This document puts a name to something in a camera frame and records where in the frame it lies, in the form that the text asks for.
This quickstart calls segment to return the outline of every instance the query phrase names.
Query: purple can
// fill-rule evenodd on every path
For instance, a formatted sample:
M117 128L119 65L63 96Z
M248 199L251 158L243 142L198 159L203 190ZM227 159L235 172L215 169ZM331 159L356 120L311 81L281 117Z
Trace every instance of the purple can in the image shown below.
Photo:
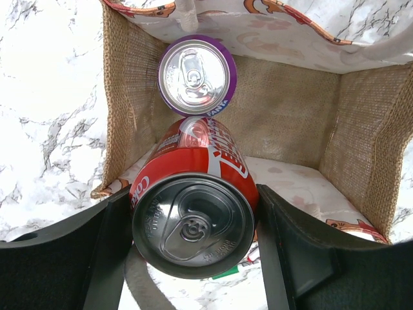
M158 84L164 101L180 115L214 116L234 95L237 69L220 42L195 34L166 49Z

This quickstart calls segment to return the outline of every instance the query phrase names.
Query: coca-cola logo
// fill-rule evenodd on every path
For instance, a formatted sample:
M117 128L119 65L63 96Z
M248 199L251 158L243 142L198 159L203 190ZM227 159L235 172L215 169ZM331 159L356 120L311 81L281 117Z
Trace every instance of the coca-cola logo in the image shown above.
M232 139L227 129L212 118L208 119L207 122L210 128L208 133L210 144L210 146L208 147L208 153L210 155L209 165L211 167L215 166L218 168L217 165L214 165L213 161L220 161L232 167L243 178L247 178L247 166L245 165L241 154L235 146L234 139Z
M132 196L132 201L131 201L131 206L134 208L139 201L139 196L146 191L146 189L149 187L149 177L144 176L141 181L136 185L136 190L134 192L134 195Z

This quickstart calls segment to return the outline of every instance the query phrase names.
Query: pull tab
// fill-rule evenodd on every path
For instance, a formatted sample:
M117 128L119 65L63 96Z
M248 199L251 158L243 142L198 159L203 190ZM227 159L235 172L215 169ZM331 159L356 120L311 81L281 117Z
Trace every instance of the pull tab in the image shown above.
M210 236L210 222L210 218L201 212L183 216L166 238L162 252L182 262L197 256Z
M190 89L198 89L204 84L205 73L201 56L195 50L187 50L181 55L179 68L185 85Z

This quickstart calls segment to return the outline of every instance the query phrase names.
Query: silver lid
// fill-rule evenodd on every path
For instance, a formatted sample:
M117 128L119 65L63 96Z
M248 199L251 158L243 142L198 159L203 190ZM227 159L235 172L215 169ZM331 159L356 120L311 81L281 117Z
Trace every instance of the silver lid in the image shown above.
M212 44L188 40L172 47L159 68L159 88L165 100L187 114L216 108L229 88L229 67Z
M247 201L225 181L180 175L141 198L132 230L137 248L154 267L206 278L242 259L254 237L254 218Z

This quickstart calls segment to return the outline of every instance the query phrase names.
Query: can rim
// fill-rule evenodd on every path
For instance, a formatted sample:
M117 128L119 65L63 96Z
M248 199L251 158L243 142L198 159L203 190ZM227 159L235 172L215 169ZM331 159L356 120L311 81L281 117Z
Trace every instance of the can rim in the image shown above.
M211 265L206 266L184 266L178 265L172 262L169 262L161 255L159 255L149 244L145 233L141 229L140 219L144 217L146 212L146 208L139 208L139 205L145 202L145 200L150 198L153 191L159 188L160 186L164 185L166 182L175 180L175 179L185 179L185 178L205 178L207 180L212 180L224 185L228 190L230 190L233 194L235 194L241 201L243 206L242 210L245 212L245 233L242 239L239 241L236 248L230 253L230 255L224 257L222 260L219 260ZM178 278L188 278L188 279L202 279L202 278L209 278L211 276L215 276L225 271L231 269L233 266L239 263L240 260L246 255L250 246L252 244L252 240L254 239L254 226L255 226L255 219L254 213L248 203L247 199L242 195L242 193L235 188L231 183L223 180L221 178L212 176L206 173L193 173L193 172L185 172L180 174L174 174L167 178L163 178L159 182L154 183L151 187L149 187L144 195L142 195L141 199L138 201L137 205L135 206L133 215L132 215L132 236L134 238L135 246L137 247L138 251L141 253L143 258L153 267L156 269L169 274L171 276L176 276Z
M216 41L208 36L203 35L192 35L186 36L181 38L180 40L172 43L165 51L161 63L159 64L158 70L158 87L161 93L161 97L164 101L174 110L182 113L186 116L196 116L196 115L203 115L211 110L217 108L223 101L229 101L231 97L234 95L235 87L236 87L236 65L234 58L232 57L231 53L223 46L219 41ZM166 79L165 79L165 68L169 64L171 58L176 55L181 49L185 48L188 43L197 44L201 47L207 47L208 50L213 53L219 60L221 65L223 66L224 73L225 73L225 85L223 91L219 95L219 97L215 100L213 105L207 105L203 108L199 109L192 109L186 108L183 106L178 100L173 98L170 95L169 89L166 87Z

